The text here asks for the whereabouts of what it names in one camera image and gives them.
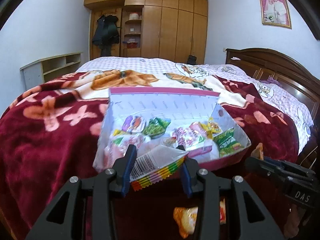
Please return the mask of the person's right hand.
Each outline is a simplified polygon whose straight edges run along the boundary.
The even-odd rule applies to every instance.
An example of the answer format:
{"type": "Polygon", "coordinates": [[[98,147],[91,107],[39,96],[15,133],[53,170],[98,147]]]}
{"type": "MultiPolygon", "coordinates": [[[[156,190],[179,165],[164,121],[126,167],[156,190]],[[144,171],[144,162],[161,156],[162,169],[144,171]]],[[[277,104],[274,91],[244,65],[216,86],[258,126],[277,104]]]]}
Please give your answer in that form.
{"type": "Polygon", "coordinates": [[[300,222],[305,215],[305,210],[295,204],[292,204],[290,214],[284,226],[284,237],[290,239],[296,237],[299,232],[300,222]]]}

